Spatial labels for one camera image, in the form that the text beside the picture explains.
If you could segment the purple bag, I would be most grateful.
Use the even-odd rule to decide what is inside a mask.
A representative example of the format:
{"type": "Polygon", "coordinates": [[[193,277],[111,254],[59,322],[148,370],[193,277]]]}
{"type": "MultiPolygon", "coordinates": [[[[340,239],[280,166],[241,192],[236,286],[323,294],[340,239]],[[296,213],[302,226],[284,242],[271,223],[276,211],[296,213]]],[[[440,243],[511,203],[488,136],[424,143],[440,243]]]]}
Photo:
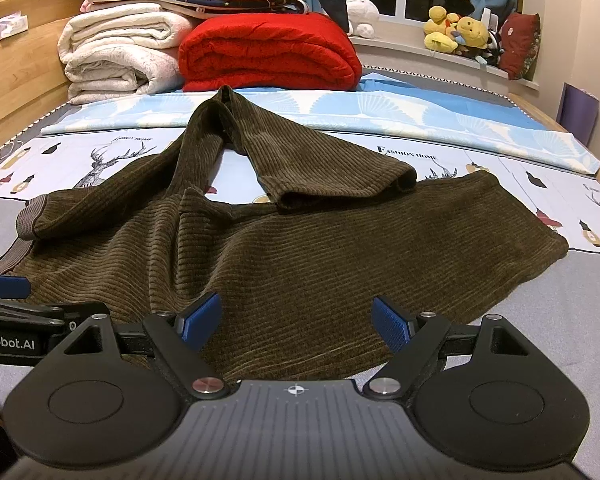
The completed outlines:
{"type": "Polygon", "coordinates": [[[556,122],[582,144],[590,144],[600,111],[600,100],[583,89],[564,83],[556,122]]]}

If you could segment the brown corduroy pants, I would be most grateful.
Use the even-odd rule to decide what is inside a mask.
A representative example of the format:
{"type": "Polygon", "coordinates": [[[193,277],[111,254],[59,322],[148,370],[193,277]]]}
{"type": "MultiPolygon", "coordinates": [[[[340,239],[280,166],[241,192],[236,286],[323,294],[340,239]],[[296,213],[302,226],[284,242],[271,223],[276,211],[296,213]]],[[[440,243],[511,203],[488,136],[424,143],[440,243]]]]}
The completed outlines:
{"type": "Polygon", "coordinates": [[[376,296],[468,323],[568,250],[493,174],[419,180],[228,87],[166,150],[31,200],[16,229],[0,274],[35,304],[100,301],[132,323],[218,294],[202,354],[230,380],[367,370],[388,356],[376,296]]]}

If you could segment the red folded blanket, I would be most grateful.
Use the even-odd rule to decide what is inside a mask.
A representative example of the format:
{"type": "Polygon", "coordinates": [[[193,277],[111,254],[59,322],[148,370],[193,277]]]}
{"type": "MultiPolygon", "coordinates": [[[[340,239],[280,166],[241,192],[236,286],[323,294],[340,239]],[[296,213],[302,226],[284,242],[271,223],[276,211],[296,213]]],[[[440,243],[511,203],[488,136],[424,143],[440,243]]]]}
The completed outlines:
{"type": "Polygon", "coordinates": [[[347,34],[324,14],[210,18],[178,48],[185,92],[275,87],[355,89],[362,65],[347,34]]]}

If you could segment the cream folded quilt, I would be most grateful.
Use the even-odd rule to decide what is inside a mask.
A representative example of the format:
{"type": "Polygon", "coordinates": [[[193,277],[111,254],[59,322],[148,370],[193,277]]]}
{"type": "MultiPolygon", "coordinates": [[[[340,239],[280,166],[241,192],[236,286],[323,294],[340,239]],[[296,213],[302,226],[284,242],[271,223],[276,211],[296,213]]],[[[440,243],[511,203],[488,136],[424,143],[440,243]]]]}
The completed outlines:
{"type": "Polygon", "coordinates": [[[57,44],[68,102],[87,104],[181,88],[178,48],[195,22],[157,3],[86,12],[68,21],[57,44]]]}

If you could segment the white plush toy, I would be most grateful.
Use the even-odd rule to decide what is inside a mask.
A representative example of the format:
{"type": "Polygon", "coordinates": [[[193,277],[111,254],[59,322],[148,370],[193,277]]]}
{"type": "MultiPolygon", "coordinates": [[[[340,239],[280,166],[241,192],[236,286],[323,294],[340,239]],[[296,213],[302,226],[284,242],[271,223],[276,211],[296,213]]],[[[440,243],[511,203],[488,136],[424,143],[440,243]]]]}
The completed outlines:
{"type": "Polygon", "coordinates": [[[347,0],[349,35],[370,39],[375,37],[379,11],[370,0],[347,0]]]}

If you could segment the blue white patterned sheet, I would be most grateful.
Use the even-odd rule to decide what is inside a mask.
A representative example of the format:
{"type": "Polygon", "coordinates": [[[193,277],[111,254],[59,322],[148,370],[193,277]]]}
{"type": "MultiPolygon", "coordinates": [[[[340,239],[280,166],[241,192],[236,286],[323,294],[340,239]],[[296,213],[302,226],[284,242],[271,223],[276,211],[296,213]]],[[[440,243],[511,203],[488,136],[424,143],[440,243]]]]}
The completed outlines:
{"type": "MultiPolygon", "coordinates": [[[[549,129],[509,100],[467,89],[418,88],[378,73],[354,91],[245,88],[257,106],[310,128],[437,142],[513,156],[594,176],[598,160],[571,133],[549,129]]],[[[46,136],[106,130],[178,128],[212,92],[136,94],[79,106],[45,126],[46,136]]]]}

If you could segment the printed fashion home bedsheet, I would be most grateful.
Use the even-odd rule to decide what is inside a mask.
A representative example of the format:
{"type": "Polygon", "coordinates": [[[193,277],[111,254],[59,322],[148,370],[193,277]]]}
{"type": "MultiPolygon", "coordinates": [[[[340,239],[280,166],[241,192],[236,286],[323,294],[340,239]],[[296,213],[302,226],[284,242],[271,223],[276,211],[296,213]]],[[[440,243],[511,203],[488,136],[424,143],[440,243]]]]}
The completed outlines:
{"type": "MultiPolygon", "coordinates": [[[[96,185],[143,156],[157,155],[180,135],[157,128],[40,136],[5,152],[0,197],[32,200],[79,184],[96,185]]],[[[342,140],[407,162],[418,180],[490,172],[572,249],[600,252],[600,182],[593,178],[473,150],[388,136],[345,133],[342,140]]]]}

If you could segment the tissue pack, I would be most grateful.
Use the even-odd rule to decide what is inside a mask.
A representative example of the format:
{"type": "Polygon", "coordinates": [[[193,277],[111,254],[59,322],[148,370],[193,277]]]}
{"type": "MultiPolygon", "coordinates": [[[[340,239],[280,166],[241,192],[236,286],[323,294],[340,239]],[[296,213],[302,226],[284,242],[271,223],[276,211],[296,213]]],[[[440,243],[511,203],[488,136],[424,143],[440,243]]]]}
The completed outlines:
{"type": "Polygon", "coordinates": [[[27,15],[20,11],[0,18],[0,41],[26,32],[29,29],[27,15]]]}

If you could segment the yellow plush toys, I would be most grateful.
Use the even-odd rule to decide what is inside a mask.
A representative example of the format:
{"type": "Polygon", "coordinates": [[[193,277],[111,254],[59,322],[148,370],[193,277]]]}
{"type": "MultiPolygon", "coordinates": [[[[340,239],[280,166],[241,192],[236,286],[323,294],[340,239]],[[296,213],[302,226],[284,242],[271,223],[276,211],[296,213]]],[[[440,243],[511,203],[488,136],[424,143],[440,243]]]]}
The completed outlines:
{"type": "Polygon", "coordinates": [[[432,52],[476,58],[489,47],[490,34],[482,21],[432,6],[424,25],[424,45],[432,52]]]}

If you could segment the dark red cushion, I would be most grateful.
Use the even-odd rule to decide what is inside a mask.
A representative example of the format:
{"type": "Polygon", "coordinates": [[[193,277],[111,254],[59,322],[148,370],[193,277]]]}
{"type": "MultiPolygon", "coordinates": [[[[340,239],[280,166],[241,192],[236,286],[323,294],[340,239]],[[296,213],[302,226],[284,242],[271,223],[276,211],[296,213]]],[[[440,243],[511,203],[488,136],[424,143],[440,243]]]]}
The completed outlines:
{"type": "Polygon", "coordinates": [[[504,70],[509,80],[524,78],[539,54],[541,17],[539,14],[514,12],[503,23],[500,37],[498,68],[504,70]]]}

